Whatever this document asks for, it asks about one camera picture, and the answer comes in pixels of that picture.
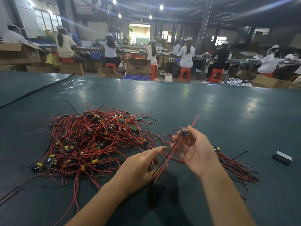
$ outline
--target workbench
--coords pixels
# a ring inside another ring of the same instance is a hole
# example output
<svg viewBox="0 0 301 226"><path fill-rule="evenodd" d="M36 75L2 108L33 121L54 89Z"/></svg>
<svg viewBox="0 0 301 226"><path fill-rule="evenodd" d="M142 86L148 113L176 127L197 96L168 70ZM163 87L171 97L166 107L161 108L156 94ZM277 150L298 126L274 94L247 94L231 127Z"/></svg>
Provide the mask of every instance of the workbench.
<svg viewBox="0 0 301 226"><path fill-rule="evenodd" d="M5 74L11 79L5 79L9 90L0 88L1 97L18 92L16 81L26 85L33 73L22 73L28 80L20 79L16 72ZM39 75L45 82L60 76ZM261 180L258 186L249 184L247 192L240 183L235 184L247 199L257 225L301 222L300 90L69 77L0 109L0 196L11 190L4 187L34 175L28 166L42 156L51 136L28 134L51 131L49 120L38 119L73 113L60 98L79 113L86 106L95 109L104 103L103 109L112 106L133 114L150 114L159 121L149 126L150 132L162 136L175 133L173 128L178 126L190 125L200 115L195 128L213 145L230 158L248 151L237 160L257 168ZM292 164L285 166L273 160L276 151L293 157ZM47 180L33 180L2 205L0 225L53 226L73 199L73 184L61 188L61 179L57 179L42 186ZM87 179L81 181L80 207L95 193ZM73 206L58 225L64 225L75 212ZM153 186L127 198L107 223L119 225L199 226L212 222L199 179L185 164L169 161L167 172Z"/></svg>

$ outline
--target ceiling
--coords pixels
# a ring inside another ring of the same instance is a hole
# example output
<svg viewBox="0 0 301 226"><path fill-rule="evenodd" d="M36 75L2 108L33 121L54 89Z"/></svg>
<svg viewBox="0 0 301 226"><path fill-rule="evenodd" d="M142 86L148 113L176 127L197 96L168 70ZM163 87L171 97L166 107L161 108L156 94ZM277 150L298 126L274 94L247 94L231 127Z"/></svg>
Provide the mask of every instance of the ceiling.
<svg viewBox="0 0 301 226"><path fill-rule="evenodd" d="M114 12L130 21L174 22L177 18L179 23L199 25L206 3L207 0L117 0L117 5L112 5ZM209 23L221 22L223 27L298 25L300 7L301 0L213 0Z"/></svg>

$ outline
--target blue plastic crate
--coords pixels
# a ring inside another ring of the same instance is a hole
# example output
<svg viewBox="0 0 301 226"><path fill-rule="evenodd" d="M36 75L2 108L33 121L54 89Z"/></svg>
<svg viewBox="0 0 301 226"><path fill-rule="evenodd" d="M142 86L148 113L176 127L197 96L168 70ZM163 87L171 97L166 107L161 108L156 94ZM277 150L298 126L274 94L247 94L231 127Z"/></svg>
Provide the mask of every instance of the blue plastic crate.
<svg viewBox="0 0 301 226"><path fill-rule="evenodd" d="M123 79L149 81L150 76L149 76L149 75L133 75L133 74L127 74L126 76L123 77Z"/></svg>

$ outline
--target stool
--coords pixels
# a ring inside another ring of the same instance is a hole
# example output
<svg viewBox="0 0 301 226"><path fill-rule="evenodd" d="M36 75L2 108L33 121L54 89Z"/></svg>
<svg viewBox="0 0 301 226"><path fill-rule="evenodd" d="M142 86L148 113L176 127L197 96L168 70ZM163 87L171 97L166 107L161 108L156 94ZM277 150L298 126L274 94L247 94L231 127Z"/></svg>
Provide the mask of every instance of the stool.
<svg viewBox="0 0 301 226"><path fill-rule="evenodd" d="M114 71L117 71L117 67L115 63L106 63L106 69L113 68Z"/></svg>
<svg viewBox="0 0 301 226"><path fill-rule="evenodd" d="M208 78L208 82L216 83L220 82L223 77L224 69L213 69L211 75Z"/></svg>
<svg viewBox="0 0 301 226"><path fill-rule="evenodd" d="M266 77L269 77L269 78L274 78L274 73L260 73L260 75L266 76Z"/></svg>
<svg viewBox="0 0 301 226"><path fill-rule="evenodd" d="M181 74L179 79L188 79L188 82L190 82L190 72L191 72L191 68L181 67Z"/></svg>
<svg viewBox="0 0 301 226"><path fill-rule="evenodd" d="M61 58L61 59L62 59L62 63L74 63L73 58Z"/></svg>
<svg viewBox="0 0 301 226"><path fill-rule="evenodd" d="M154 80L155 78L157 78L157 65L152 65L150 79Z"/></svg>

